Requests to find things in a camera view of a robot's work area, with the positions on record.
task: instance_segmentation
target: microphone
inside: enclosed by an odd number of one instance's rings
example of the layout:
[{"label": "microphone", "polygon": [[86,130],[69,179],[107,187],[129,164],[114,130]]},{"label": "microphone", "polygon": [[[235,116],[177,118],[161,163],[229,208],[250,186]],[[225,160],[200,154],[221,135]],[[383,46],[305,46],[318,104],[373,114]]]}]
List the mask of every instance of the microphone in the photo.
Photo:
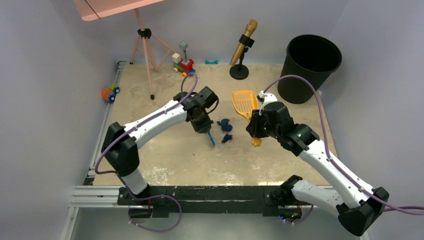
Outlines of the microphone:
[{"label": "microphone", "polygon": [[[256,21],[255,19],[250,19],[249,23],[246,25],[246,31],[244,31],[244,35],[246,37],[250,37],[252,35],[252,33],[256,30],[256,27],[258,26],[258,21]],[[239,43],[237,49],[234,52],[234,55],[231,58],[231,62],[229,63],[230,66],[234,67],[234,65],[236,65],[237,60],[239,60],[240,55],[243,53],[243,51],[245,50],[246,45]]]}]

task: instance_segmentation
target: yellow litter scoop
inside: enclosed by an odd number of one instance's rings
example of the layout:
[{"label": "yellow litter scoop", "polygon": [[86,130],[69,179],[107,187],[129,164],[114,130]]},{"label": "yellow litter scoop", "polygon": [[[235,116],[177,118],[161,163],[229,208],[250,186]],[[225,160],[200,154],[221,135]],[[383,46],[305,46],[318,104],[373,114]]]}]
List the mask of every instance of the yellow litter scoop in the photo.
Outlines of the yellow litter scoop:
[{"label": "yellow litter scoop", "polygon": [[[234,106],[235,111],[242,115],[248,123],[251,122],[252,110],[259,109],[256,95],[251,90],[233,91],[232,105]],[[253,146],[259,147],[262,143],[262,140],[256,137],[252,137],[251,143]]]}]

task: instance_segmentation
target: microphone stand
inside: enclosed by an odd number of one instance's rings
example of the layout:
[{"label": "microphone stand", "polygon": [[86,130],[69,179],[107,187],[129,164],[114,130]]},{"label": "microphone stand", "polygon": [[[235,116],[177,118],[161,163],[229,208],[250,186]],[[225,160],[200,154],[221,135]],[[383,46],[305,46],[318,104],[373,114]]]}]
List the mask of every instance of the microphone stand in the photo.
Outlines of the microphone stand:
[{"label": "microphone stand", "polygon": [[249,48],[246,46],[244,47],[243,52],[240,54],[240,57],[238,58],[238,64],[232,66],[229,69],[229,75],[233,79],[237,80],[243,80],[249,76],[249,69],[247,66],[243,65],[243,59],[245,59],[245,53],[247,53]]}]

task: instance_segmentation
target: trash bin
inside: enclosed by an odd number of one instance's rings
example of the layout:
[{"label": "trash bin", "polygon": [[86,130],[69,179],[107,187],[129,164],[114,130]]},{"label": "trash bin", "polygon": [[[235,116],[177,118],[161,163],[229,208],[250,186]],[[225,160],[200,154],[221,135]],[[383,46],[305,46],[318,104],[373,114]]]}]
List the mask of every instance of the trash bin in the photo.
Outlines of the trash bin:
[{"label": "trash bin", "polygon": [[[281,76],[299,75],[317,90],[342,63],[342,53],[330,40],[317,35],[300,35],[287,46]],[[292,104],[307,102],[314,93],[297,78],[279,81],[278,94]]]}]

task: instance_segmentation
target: beige work surface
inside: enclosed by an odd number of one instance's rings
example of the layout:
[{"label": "beige work surface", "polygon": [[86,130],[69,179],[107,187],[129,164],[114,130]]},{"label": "beige work surface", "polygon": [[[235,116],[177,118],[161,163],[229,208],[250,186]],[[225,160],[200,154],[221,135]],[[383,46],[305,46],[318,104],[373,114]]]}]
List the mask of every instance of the beige work surface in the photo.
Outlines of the beige work surface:
[{"label": "beige work surface", "polygon": [[[260,147],[251,145],[251,138],[245,128],[245,118],[233,108],[233,91],[263,90],[280,76],[282,65],[247,65],[250,75],[244,80],[230,77],[229,65],[195,64],[198,74],[196,91],[204,86],[211,88],[219,97],[219,106],[210,114],[215,122],[210,133],[215,139],[213,146],[206,134],[195,133],[190,123],[169,128],[147,142],[139,151],[139,169],[151,185],[275,185],[291,175],[302,176],[316,185],[327,185],[326,180],[311,166],[283,149],[272,138],[264,138]],[[152,71],[155,99],[150,100],[149,84],[145,65],[125,65],[120,79],[120,93],[113,103],[110,122],[121,125],[136,121],[161,108],[180,91],[181,73],[175,73],[171,65],[165,65],[159,72]],[[184,90],[191,88],[193,79],[188,79]],[[270,92],[278,96],[277,85]],[[295,123],[310,126],[320,136],[323,132],[315,98],[304,104],[287,105]],[[233,140],[221,143],[225,132],[216,121],[229,119],[233,126]],[[327,134],[330,150],[335,153],[333,139]],[[104,159],[101,171],[112,167]],[[113,174],[97,175],[94,185],[121,185]]]}]

